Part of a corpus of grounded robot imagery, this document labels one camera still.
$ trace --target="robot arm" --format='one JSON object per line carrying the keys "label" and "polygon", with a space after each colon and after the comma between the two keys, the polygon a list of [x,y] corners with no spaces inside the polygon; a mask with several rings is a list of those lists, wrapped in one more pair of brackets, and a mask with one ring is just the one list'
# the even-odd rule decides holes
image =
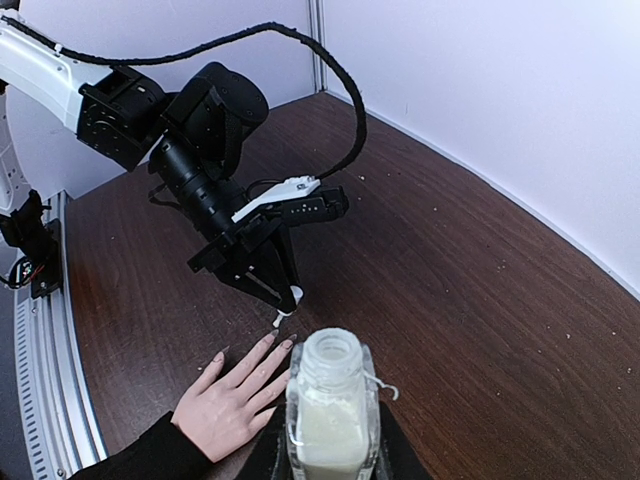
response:
{"label": "robot arm", "polygon": [[[312,176],[288,179],[256,199],[249,198],[251,186],[236,183],[242,142],[269,113],[262,92],[239,73],[210,63],[181,92],[165,93],[128,66],[65,56],[60,45],[26,28],[15,10],[0,10],[0,16],[0,79],[42,103],[78,140],[128,171],[156,145],[149,172],[160,176],[161,188],[177,200],[172,205],[207,241],[188,261],[192,270],[206,269],[281,315],[292,313],[302,290],[289,228],[335,220],[349,204],[341,187],[323,187]],[[4,101],[3,94],[0,108]],[[364,143],[366,127],[359,126]],[[0,231],[25,253],[31,273],[46,267],[55,246],[46,241],[47,228],[39,220],[44,207],[20,172],[6,116],[0,134]],[[21,279],[13,283],[22,286]]]}

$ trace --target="dark wood surface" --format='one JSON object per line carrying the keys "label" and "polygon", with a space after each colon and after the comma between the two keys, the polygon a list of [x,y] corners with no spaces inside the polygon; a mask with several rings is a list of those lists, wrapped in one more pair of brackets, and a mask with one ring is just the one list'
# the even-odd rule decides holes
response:
{"label": "dark wood surface", "polygon": [[[320,172],[349,148],[352,124],[327,95],[278,108],[238,178]],[[174,408],[213,354],[231,345],[237,360],[274,317],[191,273],[204,241],[146,201],[158,183],[140,169],[68,211],[78,339],[112,453]],[[295,232],[307,296],[284,334],[337,325],[368,343],[436,478],[640,478],[631,295],[482,180],[376,120],[361,158],[329,183],[352,209]]]}

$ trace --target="small white object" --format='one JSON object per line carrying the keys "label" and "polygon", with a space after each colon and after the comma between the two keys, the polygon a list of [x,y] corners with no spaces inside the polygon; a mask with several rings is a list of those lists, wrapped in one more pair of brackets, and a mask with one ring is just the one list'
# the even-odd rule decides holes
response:
{"label": "small white object", "polygon": [[238,223],[262,205],[308,197],[320,186],[320,183],[320,180],[312,176],[288,178],[284,182],[274,185],[259,197],[251,200],[238,210],[231,219],[235,223]]}
{"label": "small white object", "polygon": [[[304,297],[304,290],[302,290],[300,287],[297,287],[295,285],[291,285],[291,293],[293,293],[293,298],[296,300],[296,305],[300,305],[300,300],[302,300],[302,297]],[[290,317],[291,315],[293,315],[293,312],[284,313],[278,310],[278,316],[274,320],[273,326],[275,328],[280,328],[280,324],[282,323],[282,320],[284,320],[285,317]]]}

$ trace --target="long nail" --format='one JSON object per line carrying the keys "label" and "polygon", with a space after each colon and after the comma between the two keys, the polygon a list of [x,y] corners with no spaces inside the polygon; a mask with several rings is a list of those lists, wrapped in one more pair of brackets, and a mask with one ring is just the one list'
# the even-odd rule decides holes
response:
{"label": "long nail", "polygon": [[285,350],[291,350],[291,347],[293,347],[293,342],[295,342],[297,338],[298,338],[298,334],[294,333],[289,338],[287,338],[284,342],[282,342],[282,348],[284,348]]}
{"label": "long nail", "polygon": [[229,348],[231,348],[231,345],[227,345],[222,350],[220,350],[218,354],[215,357],[213,357],[213,361],[221,362],[222,360],[224,360],[224,356],[229,352]]}

